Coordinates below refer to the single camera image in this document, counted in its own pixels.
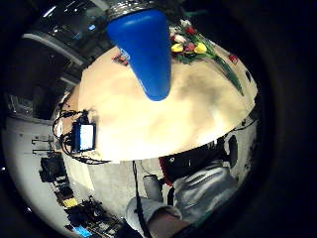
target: desk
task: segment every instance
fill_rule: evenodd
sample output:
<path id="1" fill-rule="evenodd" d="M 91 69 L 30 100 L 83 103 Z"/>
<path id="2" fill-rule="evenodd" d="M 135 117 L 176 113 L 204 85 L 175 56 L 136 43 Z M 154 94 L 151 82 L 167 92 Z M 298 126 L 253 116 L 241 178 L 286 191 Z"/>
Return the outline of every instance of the desk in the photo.
<path id="1" fill-rule="evenodd" d="M 113 162 L 157 158 L 207 144 L 239 125 L 255 106 L 258 90 L 246 67 L 215 52 L 237 74 L 242 96 L 212 60 L 171 66 L 171 89 L 163 101 L 150 101 L 129 66 L 112 62 L 114 48 L 98 58 L 82 75 L 66 109 L 90 110 L 97 124 L 93 159 Z M 71 121 L 63 120 L 63 132 Z"/>

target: red tulip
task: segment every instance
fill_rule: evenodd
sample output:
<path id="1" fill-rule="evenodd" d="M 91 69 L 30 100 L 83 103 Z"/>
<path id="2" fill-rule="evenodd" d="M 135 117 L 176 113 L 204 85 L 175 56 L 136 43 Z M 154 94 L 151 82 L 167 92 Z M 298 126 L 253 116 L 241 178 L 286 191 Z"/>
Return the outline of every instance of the red tulip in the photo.
<path id="1" fill-rule="evenodd" d="M 186 28 L 186 33 L 189 35 L 194 35 L 195 34 L 195 30 L 192 27 L 187 27 Z"/>
<path id="2" fill-rule="evenodd" d="M 237 62 L 239 61 L 238 57 L 232 54 L 229 54 L 228 58 L 233 64 L 237 64 Z"/>

